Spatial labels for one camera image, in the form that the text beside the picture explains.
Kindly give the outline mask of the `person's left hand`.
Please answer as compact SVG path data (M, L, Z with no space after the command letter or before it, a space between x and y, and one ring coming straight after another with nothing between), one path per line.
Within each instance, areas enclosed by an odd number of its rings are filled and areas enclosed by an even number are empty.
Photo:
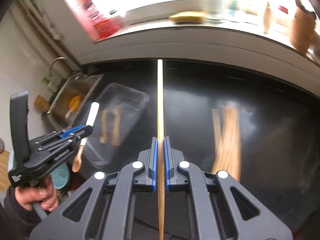
M54 211L59 205L59 200L50 175L44 178L43 184L43 187L16 187L14 196L18 204L31 211L32 203L39 202L43 210Z

